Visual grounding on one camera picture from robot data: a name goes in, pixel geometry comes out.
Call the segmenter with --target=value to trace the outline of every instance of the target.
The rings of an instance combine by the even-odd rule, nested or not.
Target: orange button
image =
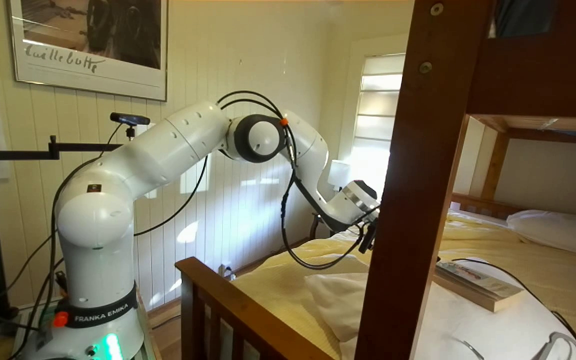
[[[54,315],[54,319],[52,321],[52,325],[55,328],[63,328],[68,324],[68,312],[60,311]]]

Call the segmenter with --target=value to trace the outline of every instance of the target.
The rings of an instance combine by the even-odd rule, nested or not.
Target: picture frame
[[[18,82],[167,100],[168,0],[8,0]]]

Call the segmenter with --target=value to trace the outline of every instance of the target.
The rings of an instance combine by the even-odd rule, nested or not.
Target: book
[[[437,262],[433,281],[493,313],[516,304],[526,292],[521,287],[452,261]]]

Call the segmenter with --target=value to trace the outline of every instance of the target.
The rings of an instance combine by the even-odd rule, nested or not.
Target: robotic arm
[[[369,214],[377,218],[377,194],[354,181],[329,202],[317,191],[328,161],[324,139],[292,112],[295,182],[333,231],[343,231]],[[55,322],[27,346],[24,358],[109,360],[121,351],[132,358],[144,339],[137,318],[133,269],[134,201],[173,182],[214,150],[234,160],[261,163],[281,153],[291,158],[280,119],[251,114],[227,118],[219,107],[200,102],[175,112],[81,169],[64,187],[55,207],[59,241],[68,274],[68,301]]]

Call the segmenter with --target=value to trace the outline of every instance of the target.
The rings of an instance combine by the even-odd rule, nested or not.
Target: lamp
[[[350,183],[350,164],[341,160],[330,162],[330,172],[328,173],[328,184],[339,188],[339,191]]]

